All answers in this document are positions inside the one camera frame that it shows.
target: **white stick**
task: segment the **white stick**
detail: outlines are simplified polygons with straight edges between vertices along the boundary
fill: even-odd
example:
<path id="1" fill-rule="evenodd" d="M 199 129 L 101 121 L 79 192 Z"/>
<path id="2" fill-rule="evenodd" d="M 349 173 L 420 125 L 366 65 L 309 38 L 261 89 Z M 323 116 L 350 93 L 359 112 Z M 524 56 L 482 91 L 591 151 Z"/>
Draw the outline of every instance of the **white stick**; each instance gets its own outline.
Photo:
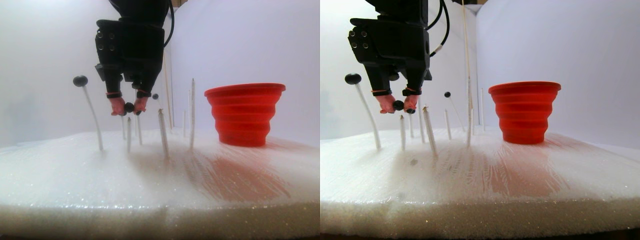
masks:
<path id="1" fill-rule="evenodd" d="M 411 138 L 413 138 L 413 114 L 409 114 L 409 133 L 411 134 Z"/>
<path id="2" fill-rule="evenodd" d="M 467 13 L 465 11 L 465 0 L 462 0 L 462 23 L 465 30 L 465 58 L 467 59 L 467 120 L 469 132 L 467 132 L 467 147 L 471 146 L 471 125 L 473 124 L 474 102 L 471 96 L 471 65 L 469 65 L 469 44 L 467 38 Z"/>
<path id="3" fill-rule="evenodd" d="M 431 119 L 429 117 L 429 111 L 427 111 L 427 106 L 424 106 L 422 108 L 422 115 L 424 116 L 424 122 L 426 122 L 427 125 L 427 135 L 429 136 L 429 145 L 431 145 L 433 159 L 438 159 L 438 152 L 436 151 L 436 140 L 433 137 L 433 128 L 431 128 Z"/>
<path id="4" fill-rule="evenodd" d="M 138 142 L 142 145 L 142 128 L 140 127 L 140 116 L 136 116 L 136 128 L 138 130 Z"/>
<path id="5" fill-rule="evenodd" d="M 137 138 L 138 137 L 138 121 L 133 122 L 133 128 L 135 129 L 133 134 L 136 135 L 136 138 Z"/>
<path id="6" fill-rule="evenodd" d="M 420 107 L 422 103 L 420 102 L 420 97 L 418 96 L 418 107 Z M 418 121 L 420 122 L 420 137 L 422 138 L 422 143 L 426 143 L 424 141 L 424 124 L 422 123 L 422 112 L 418 110 Z"/>
<path id="7" fill-rule="evenodd" d="M 400 115 L 400 139 L 402 141 L 402 151 L 406 149 L 406 133 L 404 130 L 404 117 Z"/>
<path id="8" fill-rule="evenodd" d="M 86 86 L 82 86 L 82 90 L 84 91 L 84 96 L 86 97 L 86 102 L 89 103 L 89 108 L 91 108 L 91 114 L 93 114 L 93 120 L 95 121 L 95 132 L 98 134 L 98 146 L 100 151 L 104 150 L 102 147 L 102 133 L 100 132 L 100 126 L 98 125 L 98 117 L 95 116 L 95 111 L 93 110 L 93 104 L 91 104 L 91 99 L 89 99 L 89 93 L 86 91 Z"/>
<path id="9" fill-rule="evenodd" d="M 482 131 L 486 132 L 484 126 L 484 88 L 480 88 L 480 118 L 482 118 Z"/>
<path id="10" fill-rule="evenodd" d="M 162 108 L 158 109 L 158 121 L 160 123 L 160 137 L 162 137 L 162 148 L 164 150 L 164 158 L 169 158 L 169 146 L 166 142 L 166 128 L 164 126 L 164 114 L 162 114 Z"/>
<path id="11" fill-rule="evenodd" d="M 376 126 L 376 121 L 373 120 L 373 114 L 369 109 L 369 105 L 367 105 L 367 101 L 364 99 L 364 95 L 362 95 L 362 90 L 360 89 L 360 83 L 357 83 L 354 86 L 356 86 L 356 90 L 358 90 L 360 100 L 362 100 L 362 104 L 364 105 L 364 108 L 367 110 L 367 114 L 369 115 L 369 120 L 371 120 L 371 125 L 373 126 L 373 137 L 376 139 L 376 149 L 380 149 L 381 148 L 380 136 L 378 135 L 378 126 Z"/>
<path id="12" fill-rule="evenodd" d="M 193 150 L 193 140 L 195 137 L 195 129 L 196 129 L 196 80 L 191 79 L 191 136 L 189 138 L 189 149 Z"/>
<path id="13" fill-rule="evenodd" d="M 187 110 L 184 110 L 184 114 L 182 114 L 182 137 L 187 136 Z"/>
<path id="14" fill-rule="evenodd" d="M 127 152 L 131 152 L 131 118 L 127 117 Z"/>
<path id="15" fill-rule="evenodd" d="M 462 127 L 462 131 L 466 132 L 467 130 L 465 130 L 465 125 L 462 124 L 462 119 L 460 118 L 460 114 L 458 114 L 458 110 L 456 109 L 456 105 L 453 104 L 453 100 L 449 97 L 449 100 L 451 101 L 451 106 L 453 107 L 453 111 L 456 112 L 456 116 L 458 117 L 458 122 L 460 123 L 460 127 Z"/>
<path id="16" fill-rule="evenodd" d="M 471 134 L 476 135 L 476 123 L 474 122 L 473 109 L 471 109 Z"/>
<path id="17" fill-rule="evenodd" d="M 124 116 L 120 116 L 120 121 L 122 122 L 122 139 L 126 140 L 127 136 L 124 134 Z"/>
<path id="18" fill-rule="evenodd" d="M 449 141 L 451 141 L 451 128 L 449 127 L 449 112 L 444 109 L 444 122 L 447 124 L 447 134 L 449 135 Z"/>
<path id="19" fill-rule="evenodd" d="M 467 81 L 467 120 L 468 122 L 468 129 L 469 132 L 467 132 L 467 147 L 471 146 L 471 134 L 473 132 L 473 129 L 471 129 L 473 127 L 473 121 L 474 121 L 474 104 L 472 102 L 471 99 L 471 78 L 468 79 Z"/>
<path id="20" fill-rule="evenodd" d="M 169 111 L 169 129 L 173 130 L 171 102 L 169 102 L 169 78 L 166 76 L 166 61 L 164 60 L 164 54 L 162 55 L 162 64 L 164 66 L 164 90 L 166 92 L 166 107 L 167 111 Z"/>

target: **white wall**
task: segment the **white wall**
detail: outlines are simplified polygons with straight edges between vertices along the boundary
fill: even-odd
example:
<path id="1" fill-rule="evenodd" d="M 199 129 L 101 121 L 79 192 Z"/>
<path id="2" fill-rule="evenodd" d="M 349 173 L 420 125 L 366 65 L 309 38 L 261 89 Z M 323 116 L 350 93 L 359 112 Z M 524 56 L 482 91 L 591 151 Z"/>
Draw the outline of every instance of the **white wall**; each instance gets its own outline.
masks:
<path id="1" fill-rule="evenodd" d="M 176 12 L 172 40 L 174 113 L 188 107 L 196 79 L 196 128 L 215 134 L 204 91 L 282 83 L 270 136 L 319 146 L 319 1 L 190 0 Z"/>
<path id="2" fill-rule="evenodd" d="M 640 148 L 639 13 L 639 1 L 488 1 L 477 16 L 479 85 L 560 83 L 550 131 Z"/>
<path id="3" fill-rule="evenodd" d="M 94 131 L 84 93 L 72 84 L 77 75 L 89 79 L 101 129 L 120 129 L 93 67 L 96 20 L 119 17 L 107 0 L 0 1 L 0 147 Z M 163 81 L 161 73 L 154 91 Z M 130 84 L 122 89 L 133 102 Z M 157 118 L 148 113 L 141 115 L 143 128 L 157 128 Z"/>
<path id="4" fill-rule="evenodd" d="M 445 127 L 444 109 L 450 112 L 452 126 L 459 126 L 451 103 L 444 97 L 451 92 L 452 98 L 460 112 L 465 126 L 467 124 L 467 67 L 465 62 L 465 41 L 461 6 L 445 1 L 451 16 L 451 32 L 444 48 L 431 59 L 432 81 L 425 81 L 422 86 L 422 103 L 429 106 L 431 122 L 435 127 Z M 429 19 L 433 20 L 438 13 L 437 0 L 429 0 Z M 344 76 L 356 72 L 362 76 L 362 90 L 369 107 L 380 129 L 398 129 L 398 113 L 381 115 L 378 101 L 369 93 L 371 85 L 367 73 L 353 55 L 347 41 L 349 30 L 353 25 L 351 18 L 375 19 L 373 6 L 364 0 L 341 1 L 323 0 L 320 14 L 320 101 L 321 101 L 321 138 L 341 138 L 371 132 L 371 125 L 359 96 L 353 86 L 344 82 Z M 466 10 L 468 46 L 470 54 L 472 93 L 476 102 L 476 21 L 475 16 Z M 440 22 L 429 30 L 430 45 L 435 48 L 444 36 L 446 29 L 444 13 Z M 406 80 L 401 77 L 391 82 L 393 95 L 404 100 L 402 89 Z"/>

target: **small black ball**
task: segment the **small black ball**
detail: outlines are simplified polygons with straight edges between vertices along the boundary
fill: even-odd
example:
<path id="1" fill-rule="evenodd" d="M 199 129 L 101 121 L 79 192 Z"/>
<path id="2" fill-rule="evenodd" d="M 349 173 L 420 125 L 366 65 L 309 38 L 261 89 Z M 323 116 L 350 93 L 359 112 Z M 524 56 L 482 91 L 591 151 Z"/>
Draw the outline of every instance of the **small black ball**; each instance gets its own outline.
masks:
<path id="1" fill-rule="evenodd" d="M 400 79 L 400 75 L 398 75 L 397 73 L 389 74 L 389 81 L 395 81 L 398 79 Z"/>
<path id="2" fill-rule="evenodd" d="M 347 74 L 344 76 L 344 81 L 351 85 L 358 84 L 361 80 L 360 74 Z"/>
<path id="3" fill-rule="evenodd" d="M 85 76 L 77 76 L 74 77 L 74 85 L 75 86 L 84 86 L 89 82 L 89 80 Z"/>
<path id="4" fill-rule="evenodd" d="M 133 112 L 133 103 L 127 102 L 124 104 L 124 111 L 128 113 Z"/>
<path id="5" fill-rule="evenodd" d="M 400 111 L 400 110 L 404 109 L 404 102 L 402 102 L 402 101 L 400 101 L 400 100 L 396 100 L 396 101 L 394 102 L 394 109 L 395 109 L 396 111 Z"/>

